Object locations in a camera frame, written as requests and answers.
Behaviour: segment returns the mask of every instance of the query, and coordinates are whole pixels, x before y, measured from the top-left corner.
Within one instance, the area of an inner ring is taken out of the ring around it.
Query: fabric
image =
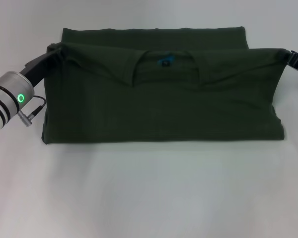
[[[65,59],[45,79],[43,141],[283,139],[272,100],[290,52],[250,50],[241,29],[83,31],[81,39],[80,32],[65,29],[63,42],[48,48],[61,48]],[[170,40],[180,39],[178,47],[173,41],[164,50],[168,41],[158,36],[171,32]],[[205,34],[217,40],[194,49],[184,39],[199,32],[200,39]],[[221,44],[219,32],[232,37],[235,32],[239,46],[224,38]],[[150,40],[137,45],[135,35]]]

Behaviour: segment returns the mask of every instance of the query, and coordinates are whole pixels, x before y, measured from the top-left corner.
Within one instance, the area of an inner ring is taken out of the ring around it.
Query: silver cylinder
[[[31,120],[22,112],[22,111],[19,111],[18,112],[18,115],[21,119],[21,121],[26,125],[26,126],[31,126],[32,125],[32,122]]]
[[[30,81],[17,72],[0,78],[0,128],[14,117],[34,96]]]
[[[34,96],[34,88],[30,81],[22,74],[9,71],[0,77],[0,88],[10,94],[14,101],[17,101],[19,110],[26,105]]]

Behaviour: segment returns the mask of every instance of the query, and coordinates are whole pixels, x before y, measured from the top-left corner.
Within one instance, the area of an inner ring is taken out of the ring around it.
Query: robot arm
[[[21,109],[33,98],[34,87],[45,77],[53,73],[62,63],[64,53],[60,49],[48,52],[25,65],[20,73],[7,72],[0,78],[0,129],[18,114],[26,126],[41,111],[45,103],[28,117]],[[292,51],[288,65],[298,70],[298,53]]]

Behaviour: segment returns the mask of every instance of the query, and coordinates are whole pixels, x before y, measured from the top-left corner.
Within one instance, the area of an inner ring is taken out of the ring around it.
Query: white table surface
[[[298,0],[0,0],[0,76],[59,42],[63,27],[234,26],[251,48],[298,51]],[[298,238],[290,67],[274,105],[285,141],[47,146],[43,112],[30,128],[15,117],[0,131],[0,238]]]

